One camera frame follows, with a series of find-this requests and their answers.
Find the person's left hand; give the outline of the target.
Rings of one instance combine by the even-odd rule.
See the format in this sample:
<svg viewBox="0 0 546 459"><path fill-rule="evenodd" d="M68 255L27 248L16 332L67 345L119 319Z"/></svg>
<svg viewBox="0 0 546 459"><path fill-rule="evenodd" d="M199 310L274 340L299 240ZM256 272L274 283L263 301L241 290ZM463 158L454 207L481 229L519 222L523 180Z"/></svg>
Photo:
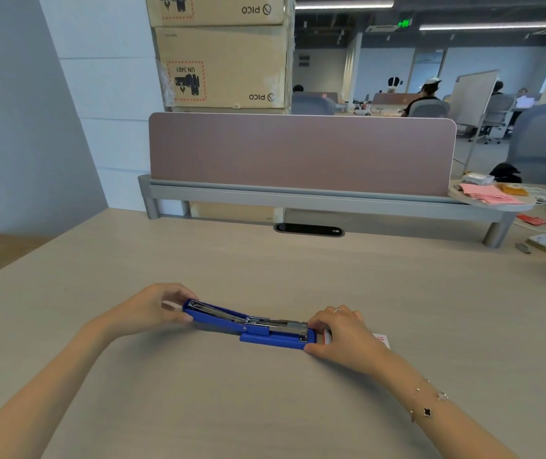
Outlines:
<svg viewBox="0 0 546 459"><path fill-rule="evenodd" d="M155 283L128 298L101 316L101 324L109 339L135 335L165 324L162 308L183 311L186 301L198 300L190 289L178 283Z"/></svg>

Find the person's right hand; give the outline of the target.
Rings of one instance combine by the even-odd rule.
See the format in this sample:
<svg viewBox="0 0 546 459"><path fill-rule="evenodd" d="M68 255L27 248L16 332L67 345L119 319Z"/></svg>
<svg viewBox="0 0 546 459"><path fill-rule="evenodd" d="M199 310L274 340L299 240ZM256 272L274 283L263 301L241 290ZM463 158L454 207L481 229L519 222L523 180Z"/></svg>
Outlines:
<svg viewBox="0 0 546 459"><path fill-rule="evenodd" d="M331 344L336 347L337 357L325 361L376 379L382 377L390 350L373 338L360 312L351 311L345 305L327 307L309 319L308 327L318 333L324 329L332 332Z"/></svg>

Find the blue stapler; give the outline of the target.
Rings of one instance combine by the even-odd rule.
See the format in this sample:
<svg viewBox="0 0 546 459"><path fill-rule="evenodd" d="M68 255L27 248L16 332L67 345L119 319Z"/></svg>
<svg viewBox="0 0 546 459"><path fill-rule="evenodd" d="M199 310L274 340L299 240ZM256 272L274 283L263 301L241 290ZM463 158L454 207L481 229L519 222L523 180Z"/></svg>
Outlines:
<svg viewBox="0 0 546 459"><path fill-rule="evenodd" d="M237 335L245 343L303 350L318 339L301 321L250 316L193 299L185 301L182 310L199 329Z"/></svg>

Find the person's left forearm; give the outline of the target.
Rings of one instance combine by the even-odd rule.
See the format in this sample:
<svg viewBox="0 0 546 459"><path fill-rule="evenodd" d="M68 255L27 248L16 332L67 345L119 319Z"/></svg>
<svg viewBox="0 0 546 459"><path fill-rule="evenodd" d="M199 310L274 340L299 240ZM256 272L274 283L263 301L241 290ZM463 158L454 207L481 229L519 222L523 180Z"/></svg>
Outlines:
<svg viewBox="0 0 546 459"><path fill-rule="evenodd" d="M87 375L115 339L108 311L0 409L0 459L41 459Z"/></svg>

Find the person's right forearm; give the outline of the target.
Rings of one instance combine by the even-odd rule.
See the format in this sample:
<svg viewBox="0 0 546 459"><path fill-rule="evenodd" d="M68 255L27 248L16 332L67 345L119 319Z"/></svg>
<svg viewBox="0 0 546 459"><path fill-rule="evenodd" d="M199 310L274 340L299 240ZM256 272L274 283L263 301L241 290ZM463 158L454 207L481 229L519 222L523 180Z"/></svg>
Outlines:
<svg viewBox="0 0 546 459"><path fill-rule="evenodd" d="M402 405L443 459L520 459L393 351L382 377L375 380Z"/></svg>

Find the red and white staple box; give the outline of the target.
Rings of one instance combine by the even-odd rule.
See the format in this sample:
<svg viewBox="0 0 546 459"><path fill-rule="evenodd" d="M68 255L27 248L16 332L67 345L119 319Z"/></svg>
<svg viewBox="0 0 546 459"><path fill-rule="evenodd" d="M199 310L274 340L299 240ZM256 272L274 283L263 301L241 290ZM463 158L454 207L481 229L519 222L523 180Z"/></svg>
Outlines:
<svg viewBox="0 0 546 459"><path fill-rule="evenodd" d="M377 339L382 344L384 344L388 349L390 349L389 340L386 335L380 333L372 333L374 339ZM316 337L316 342L319 345L330 345L333 341L333 334L329 329L324 329L321 335Z"/></svg>

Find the grey desk shelf riser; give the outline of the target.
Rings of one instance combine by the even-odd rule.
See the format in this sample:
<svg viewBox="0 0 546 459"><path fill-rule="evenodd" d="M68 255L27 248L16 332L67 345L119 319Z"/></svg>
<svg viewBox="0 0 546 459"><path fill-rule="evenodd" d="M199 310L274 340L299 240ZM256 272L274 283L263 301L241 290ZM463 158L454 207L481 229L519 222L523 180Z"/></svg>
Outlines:
<svg viewBox="0 0 546 459"><path fill-rule="evenodd" d="M533 196L519 197L517 204L489 205L459 192L450 183L445 196L359 193L271 186L209 184L157 180L138 176L147 217L161 217L160 200L215 202L271 208L293 208L349 214L390 215L434 220L490 222L483 245L498 248L517 214L532 210Z"/></svg>

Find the pink desk divider panel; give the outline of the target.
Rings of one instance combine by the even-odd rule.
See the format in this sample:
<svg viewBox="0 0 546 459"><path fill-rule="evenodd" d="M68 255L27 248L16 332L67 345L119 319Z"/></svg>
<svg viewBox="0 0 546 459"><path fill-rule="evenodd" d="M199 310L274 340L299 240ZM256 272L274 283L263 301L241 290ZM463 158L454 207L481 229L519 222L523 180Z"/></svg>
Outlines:
<svg viewBox="0 0 546 459"><path fill-rule="evenodd" d="M456 124L443 118L155 113L150 173L170 182L445 196Z"/></svg>

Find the pile of pink papers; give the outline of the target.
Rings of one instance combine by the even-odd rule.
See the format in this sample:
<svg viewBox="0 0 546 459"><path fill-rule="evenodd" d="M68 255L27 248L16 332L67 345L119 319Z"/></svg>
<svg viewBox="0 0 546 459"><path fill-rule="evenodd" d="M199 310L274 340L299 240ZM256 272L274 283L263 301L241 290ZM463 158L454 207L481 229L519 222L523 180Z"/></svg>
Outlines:
<svg viewBox="0 0 546 459"><path fill-rule="evenodd" d="M468 198L491 206L523 204L521 200L503 192L496 185L459 184L457 188Z"/></svg>

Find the grey-blue office chair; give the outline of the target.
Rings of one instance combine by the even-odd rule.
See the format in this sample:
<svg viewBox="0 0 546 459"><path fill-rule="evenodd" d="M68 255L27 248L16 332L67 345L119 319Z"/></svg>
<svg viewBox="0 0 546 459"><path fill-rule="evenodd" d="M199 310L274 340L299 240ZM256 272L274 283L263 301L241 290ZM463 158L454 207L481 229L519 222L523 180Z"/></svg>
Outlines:
<svg viewBox="0 0 546 459"><path fill-rule="evenodd" d="M305 92L292 94L291 115L331 115L336 113L336 103L322 95Z"/></svg>
<svg viewBox="0 0 546 459"><path fill-rule="evenodd" d="M490 97L482 123L483 144L500 144L506 135L516 105L516 95L497 93Z"/></svg>
<svg viewBox="0 0 546 459"><path fill-rule="evenodd" d="M518 117L506 163L519 171L523 183L546 185L546 104L531 107Z"/></svg>
<svg viewBox="0 0 546 459"><path fill-rule="evenodd" d="M411 103L408 117L423 118L447 118L450 112L450 104L440 99L420 99Z"/></svg>

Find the brown cardboard box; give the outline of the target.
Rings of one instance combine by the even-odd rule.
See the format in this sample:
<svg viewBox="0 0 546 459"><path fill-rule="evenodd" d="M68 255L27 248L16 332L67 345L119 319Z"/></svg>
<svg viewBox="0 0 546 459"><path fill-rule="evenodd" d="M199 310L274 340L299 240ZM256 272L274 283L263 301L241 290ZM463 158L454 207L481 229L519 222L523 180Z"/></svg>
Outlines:
<svg viewBox="0 0 546 459"><path fill-rule="evenodd" d="M152 27L279 26L294 0L146 0Z"/></svg>
<svg viewBox="0 0 546 459"><path fill-rule="evenodd" d="M155 28L166 107L290 107L292 46L285 25Z"/></svg>

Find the black bag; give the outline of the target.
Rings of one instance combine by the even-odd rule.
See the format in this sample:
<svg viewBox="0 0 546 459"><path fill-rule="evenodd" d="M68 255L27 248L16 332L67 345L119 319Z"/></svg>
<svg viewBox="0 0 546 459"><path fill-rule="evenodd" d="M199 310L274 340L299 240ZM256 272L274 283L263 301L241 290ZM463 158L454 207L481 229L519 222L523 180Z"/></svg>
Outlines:
<svg viewBox="0 0 546 459"><path fill-rule="evenodd" d="M502 184L521 184L522 177L520 175L521 172L509 163L500 163L489 173L495 183Z"/></svg>

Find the white rolling whiteboard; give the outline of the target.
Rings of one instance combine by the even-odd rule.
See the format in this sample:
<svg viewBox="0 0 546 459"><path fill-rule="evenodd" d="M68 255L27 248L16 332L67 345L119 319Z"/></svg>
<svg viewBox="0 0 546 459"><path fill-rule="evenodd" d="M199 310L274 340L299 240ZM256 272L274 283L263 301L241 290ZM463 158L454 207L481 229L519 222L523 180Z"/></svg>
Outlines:
<svg viewBox="0 0 546 459"><path fill-rule="evenodd" d="M499 70L483 71L457 76L449 99L448 118L457 126L463 127L469 139L483 123L483 117L490 101L491 93L499 78Z"/></svg>

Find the long ceiling light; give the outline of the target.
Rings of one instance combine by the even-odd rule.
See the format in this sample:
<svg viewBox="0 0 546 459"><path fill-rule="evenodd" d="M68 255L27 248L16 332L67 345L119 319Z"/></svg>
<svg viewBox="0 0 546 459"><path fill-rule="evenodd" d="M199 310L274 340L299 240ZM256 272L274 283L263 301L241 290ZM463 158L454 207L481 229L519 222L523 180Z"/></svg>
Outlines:
<svg viewBox="0 0 546 459"><path fill-rule="evenodd" d="M546 21L421 24L421 32L495 31L546 29Z"/></svg>
<svg viewBox="0 0 546 459"><path fill-rule="evenodd" d="M391 9L394 0L325 0L297 2L297 11L371 11Z"/></svg>

